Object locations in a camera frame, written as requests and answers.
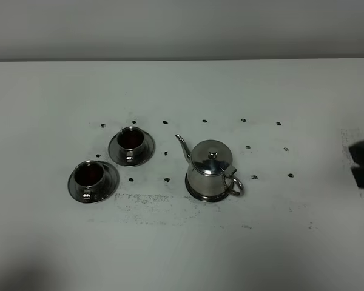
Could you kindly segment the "teapot stainless steel saucer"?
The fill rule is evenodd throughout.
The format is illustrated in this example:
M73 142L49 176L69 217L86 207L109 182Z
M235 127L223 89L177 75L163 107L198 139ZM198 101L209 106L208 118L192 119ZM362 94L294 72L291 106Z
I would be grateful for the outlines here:
M190 182L189 175L186 174L184 182L190 195L204 202L219 202L227 198L234 187L233 181L222 176L209 177L199 175Z

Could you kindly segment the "far stainless steel teacup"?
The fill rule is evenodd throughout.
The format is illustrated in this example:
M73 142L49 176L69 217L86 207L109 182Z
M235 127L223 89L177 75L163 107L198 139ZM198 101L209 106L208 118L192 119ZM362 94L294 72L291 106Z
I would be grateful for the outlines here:
M116 135L118 161L121 165L131 165L144 150L144 132L134 126L121 129Z

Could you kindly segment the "stainless steel teacup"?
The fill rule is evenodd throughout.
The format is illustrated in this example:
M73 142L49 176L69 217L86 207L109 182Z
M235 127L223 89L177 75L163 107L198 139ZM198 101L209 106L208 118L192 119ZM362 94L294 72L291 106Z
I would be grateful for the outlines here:
M116 135L118 161L121 165L131 165L144 150L144 132L134 126L121 129Z
M106 171L97 161L84 161L73 171L75 194L81 202L96 202L96 195L106 181Z

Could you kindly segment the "far stainless steel saucer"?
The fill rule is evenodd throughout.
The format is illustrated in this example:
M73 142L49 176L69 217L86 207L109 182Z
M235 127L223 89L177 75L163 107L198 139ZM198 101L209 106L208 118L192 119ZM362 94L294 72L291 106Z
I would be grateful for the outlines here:
M144 150L143 152L137 157L135 162L131 165L121 165L118 161L118 144L116 141L116 135L110 140L109 146L108 146L108 154L111 158L111 160L118 165L125 166L125 167L135 167L140 166L144 164L145 162L148 162L148 160L151 159L154 151L155 151L155 141L153 137L151 137L150 134L147 132L144 132Z

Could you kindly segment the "near stainless steel teacup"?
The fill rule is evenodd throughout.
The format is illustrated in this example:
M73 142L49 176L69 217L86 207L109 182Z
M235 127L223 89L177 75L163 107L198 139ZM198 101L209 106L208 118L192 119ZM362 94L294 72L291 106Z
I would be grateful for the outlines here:
M106 171L97 161L84 161L73 171L75 194L81 202L96 202L96 195L106 181Z

